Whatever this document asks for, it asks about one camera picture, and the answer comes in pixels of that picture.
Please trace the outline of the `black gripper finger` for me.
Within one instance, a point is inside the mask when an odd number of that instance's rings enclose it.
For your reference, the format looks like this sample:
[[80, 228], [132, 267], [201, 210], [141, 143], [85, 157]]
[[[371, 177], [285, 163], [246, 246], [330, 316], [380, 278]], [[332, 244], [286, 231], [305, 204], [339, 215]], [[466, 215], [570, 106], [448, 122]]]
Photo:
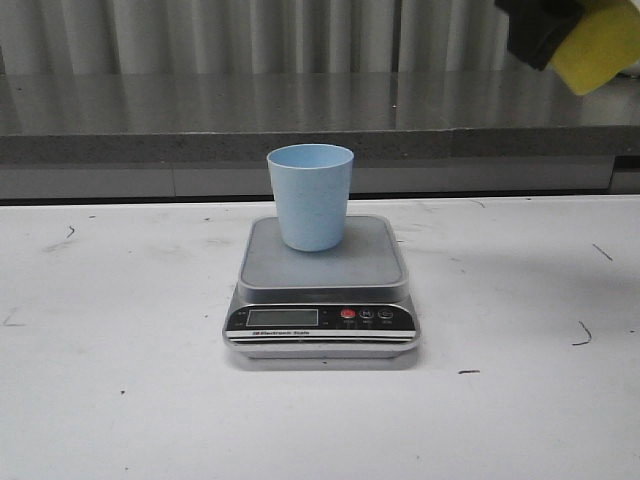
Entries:
[[494, 5], [508, 17], [508, 52], [539, 71], [585, 13], [585, 7], [572, 0], [495, 0]]

